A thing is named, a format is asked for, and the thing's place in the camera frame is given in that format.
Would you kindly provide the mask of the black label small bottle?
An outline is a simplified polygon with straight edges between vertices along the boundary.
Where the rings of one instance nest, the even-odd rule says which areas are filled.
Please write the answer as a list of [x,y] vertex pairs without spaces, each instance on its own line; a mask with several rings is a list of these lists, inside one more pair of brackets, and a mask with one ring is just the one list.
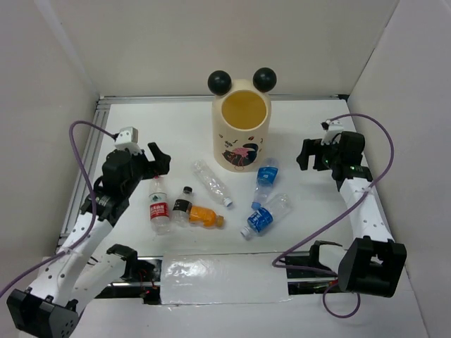
[[173,222],[180,227],[187,227],[191,209],[192,188],[185,186],[181,194],[175,199],[171,213]]

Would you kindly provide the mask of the red label water bottle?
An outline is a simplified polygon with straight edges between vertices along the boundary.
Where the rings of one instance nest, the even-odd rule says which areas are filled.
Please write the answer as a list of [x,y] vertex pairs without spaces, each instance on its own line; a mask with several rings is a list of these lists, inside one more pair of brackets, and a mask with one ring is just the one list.
[[161,176],[155,177],[149,187],[149,219],[158,235],[171,231],[168,196]]

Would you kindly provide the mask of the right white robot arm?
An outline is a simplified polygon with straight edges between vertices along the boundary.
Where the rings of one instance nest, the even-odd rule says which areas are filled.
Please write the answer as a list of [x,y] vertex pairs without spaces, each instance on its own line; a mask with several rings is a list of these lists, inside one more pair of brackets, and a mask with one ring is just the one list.
[[348,249],[333,242],[311,246],[307,267],[315,276],[329,270],[338,276],[343,292],[390,298],[395,293],[407,258],[403,244],[395,242],[383,222],[369,185],[371,171],[362,165],[365,138],[356,132],[333,132],[321,139],[305,139],[297,157],[301,170],[331,170],[337,189],[350,209],[353,242]]

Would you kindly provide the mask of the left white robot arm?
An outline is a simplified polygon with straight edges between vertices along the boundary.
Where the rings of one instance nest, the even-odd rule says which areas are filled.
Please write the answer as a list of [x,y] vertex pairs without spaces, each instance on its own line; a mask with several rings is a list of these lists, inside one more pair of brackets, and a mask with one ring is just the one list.
[[107,249],[91,268],[87,263],[130,205],[139,183],[168,173],[171,157],[154,142],[148,147],[151,161],[136,144],[106,156],[102,174],[56,257],[25,290],[9,294],[6,304],[18,330],[35,337],[69,337],[88,303],[108,284],[138,275],[136,250],[122,244]]

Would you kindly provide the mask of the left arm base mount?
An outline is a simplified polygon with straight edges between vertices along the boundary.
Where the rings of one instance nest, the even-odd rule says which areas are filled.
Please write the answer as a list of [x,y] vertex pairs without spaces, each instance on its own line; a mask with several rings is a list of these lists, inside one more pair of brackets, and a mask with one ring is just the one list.
[[162,262],[162,257],[139,257],[136,270],[129,280],[113,281],[96,299],[137,299],[146,305],[160,305]]

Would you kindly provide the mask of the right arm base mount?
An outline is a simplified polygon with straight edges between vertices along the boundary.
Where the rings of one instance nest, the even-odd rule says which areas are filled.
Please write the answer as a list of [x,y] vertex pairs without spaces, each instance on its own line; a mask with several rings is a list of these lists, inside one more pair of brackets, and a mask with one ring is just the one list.
[[[301,251],[282,258],[282,265],[304,266],[310,265],[309,253]],[[285,269],[288,294],[290,296],[322,294],[327,287],[335,283],[335,277],[325,273],[310,270]]]

